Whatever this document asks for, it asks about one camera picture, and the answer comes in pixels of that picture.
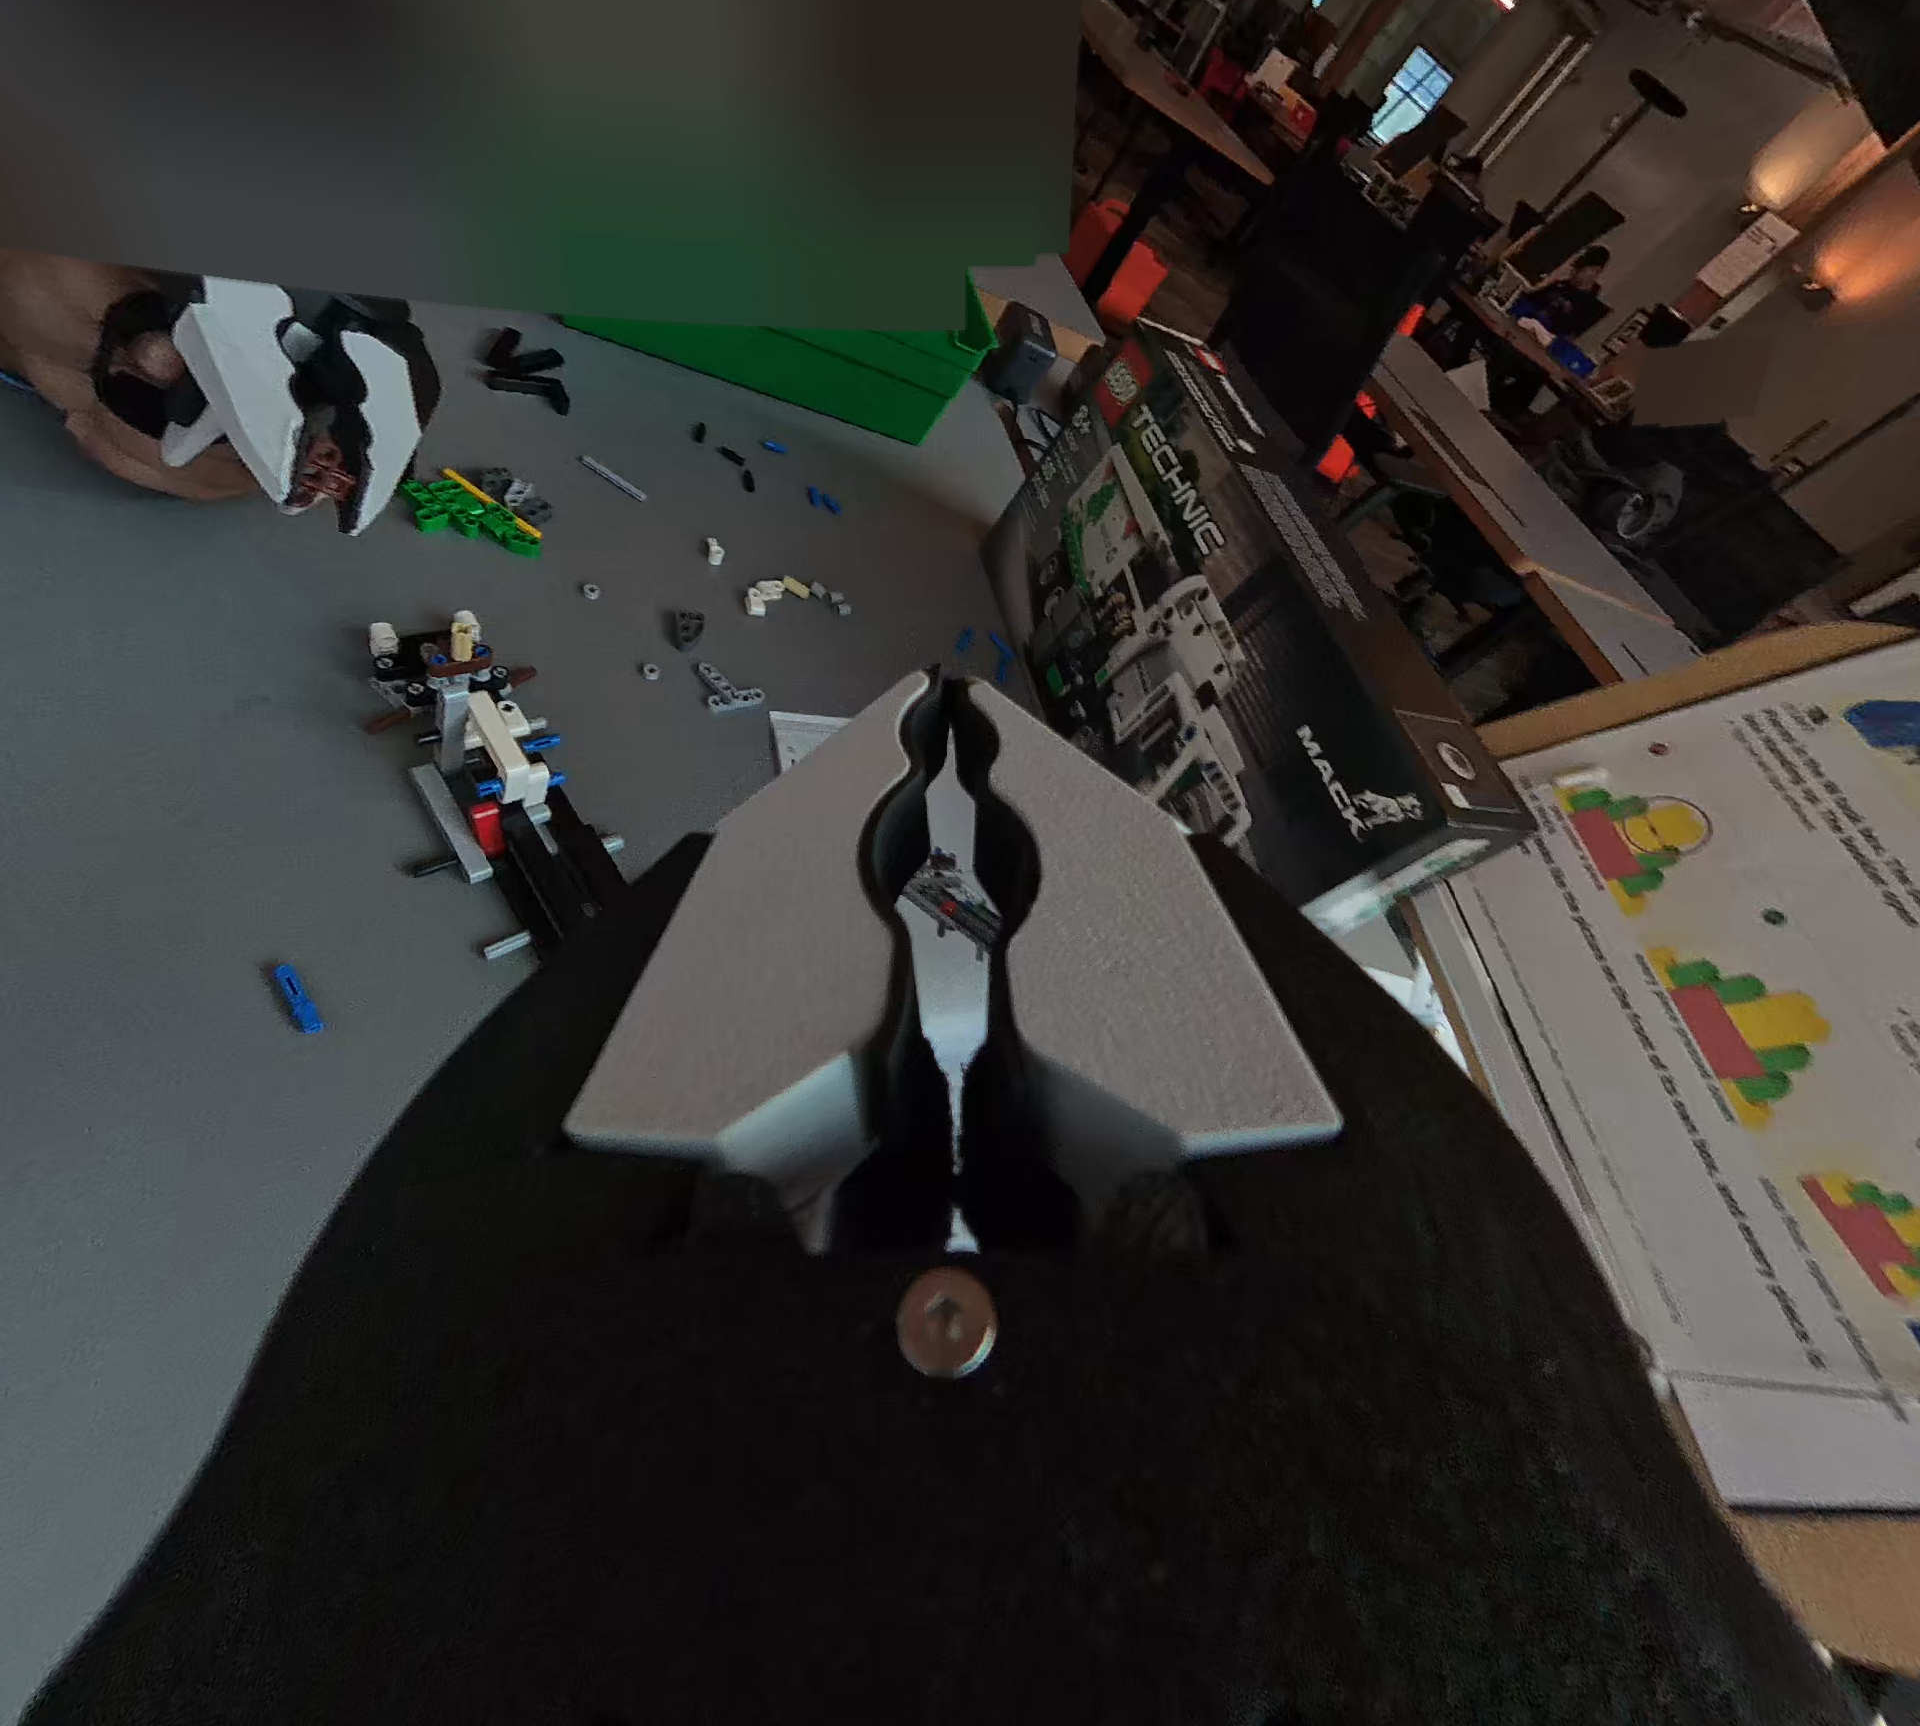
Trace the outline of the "black lego chassis assembly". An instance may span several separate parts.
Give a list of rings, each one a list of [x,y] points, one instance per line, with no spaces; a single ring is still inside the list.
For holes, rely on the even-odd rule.
[[[499,896],[514,933],[481,943],[487,963],[550,957],[627,891],[627,840],[572,802],[553,761],[565,734],[520,701],[532,679],[536,666],[499,661],[472,609],[425,631],[366,622],[382,701],[366,734],[408,734],[408,786],[437,840],[403,878]]]

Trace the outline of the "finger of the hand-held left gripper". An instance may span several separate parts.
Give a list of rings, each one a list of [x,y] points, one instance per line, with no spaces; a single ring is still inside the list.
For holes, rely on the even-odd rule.
[[[211,444],[231,444],[255,488],[281,507],[301,444],[328,431],[294,391],[303,365],[303,352],[288,352],[294,329],[294,306],[281,285],[203,271],[203,299],[179,324],[179,344],[211,413],[159,441],[169,466],[202,457]]]
[[[440,410],[440,366],[408,306],[328,306],[317,388],[330,410],[328,444],[346,478],[339,536],[365,536],[412,478]]]

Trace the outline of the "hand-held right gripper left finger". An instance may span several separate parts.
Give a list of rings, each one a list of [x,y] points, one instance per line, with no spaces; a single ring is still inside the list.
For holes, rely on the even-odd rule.
[[[780,1193],[810,1247],[955,1232],[955,1108],[898,896],[947,758],[912,666],[718,820],[565,1134]]]

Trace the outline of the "green lego beam cluster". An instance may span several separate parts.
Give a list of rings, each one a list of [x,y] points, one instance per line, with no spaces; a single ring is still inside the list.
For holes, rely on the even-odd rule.
[[[418,536],[487,540],[528,565],[545,552],[545,531],[532,519],[455,466],[399,481],[394,499]]]

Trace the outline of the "grey power adapter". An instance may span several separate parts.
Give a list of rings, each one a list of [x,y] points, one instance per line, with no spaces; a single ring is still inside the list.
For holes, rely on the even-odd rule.
[[[976,375],[993,400],[1027,410],[1038,400],[1058,360],[1055,324],[1038,308],[1009,299],[993,317],[993,349],[983,360]]]

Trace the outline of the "green plastic bin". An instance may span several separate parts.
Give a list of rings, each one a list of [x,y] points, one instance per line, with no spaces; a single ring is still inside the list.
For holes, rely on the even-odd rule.
[[[748,329],[581,312],[557,324],[903,444],[937,431],[993,349],[993,324],[970,271],[960,329]]]

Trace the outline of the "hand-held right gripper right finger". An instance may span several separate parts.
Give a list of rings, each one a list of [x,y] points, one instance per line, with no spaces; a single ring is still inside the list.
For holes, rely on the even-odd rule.
[[[967,1232],[1073,1247],[1145,1183],[1333,1140],[1343,1112],[1193,835],[984,679],[946,679],[946,719],[1001,910],[960,1108]]]

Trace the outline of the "dark lego set box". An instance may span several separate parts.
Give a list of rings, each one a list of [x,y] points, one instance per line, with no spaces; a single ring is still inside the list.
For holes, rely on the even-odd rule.
[[[1325,933],[1538,835],[1229,349],[1119,340],[984,573],[1046,721]]]

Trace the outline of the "black lego beams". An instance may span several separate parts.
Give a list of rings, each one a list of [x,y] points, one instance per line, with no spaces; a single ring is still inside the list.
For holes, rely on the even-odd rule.
[[[523,344],[520,329],[497,329],[497,338],[481,352],[481,388],[497,391],[497,393],[541,400],[557,419],[572,413],[572,393],[565,388],[565,349]]]

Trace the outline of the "person's left hand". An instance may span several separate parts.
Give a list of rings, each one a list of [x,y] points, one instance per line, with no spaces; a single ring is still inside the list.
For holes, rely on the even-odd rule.
[[[258,499],[255,473],[231,444],[211,444],[169,466],[159,441],[113,419],[98,393],[90,366],[111,308],[166,280],[102,260],[0,250],[0,365],[58,410],[70,441],[111,478],[193,506]]]

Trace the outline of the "black floor lamp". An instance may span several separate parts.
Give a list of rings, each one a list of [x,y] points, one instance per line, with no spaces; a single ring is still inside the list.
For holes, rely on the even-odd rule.
[[[1674,121],[1691,113],[1691,104],[1650,67],[1631,67],[1631,90],[1634,90],[1634,104],[1601,132],[1595,154],[1542,206],[1548,218],[1586,190],[1586,182],[1623,150],[1626,137],[1642,125],[1650,113],[1662,113]]]

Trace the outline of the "long grey table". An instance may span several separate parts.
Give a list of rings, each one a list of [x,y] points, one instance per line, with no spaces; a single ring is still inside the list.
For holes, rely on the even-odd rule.
[[[1422,465],[1425,488],[1475,528],[1500,567],[1526,592],[1526,609],[1500,609],[1443,649],[1449,676],[1460,676],[1481,652],[1536,622],[1553,627],[1595,679],[1642,679],[1696,660],[1691,631],[1414,338],[1383,340],[1367,393],[1378,419]]]

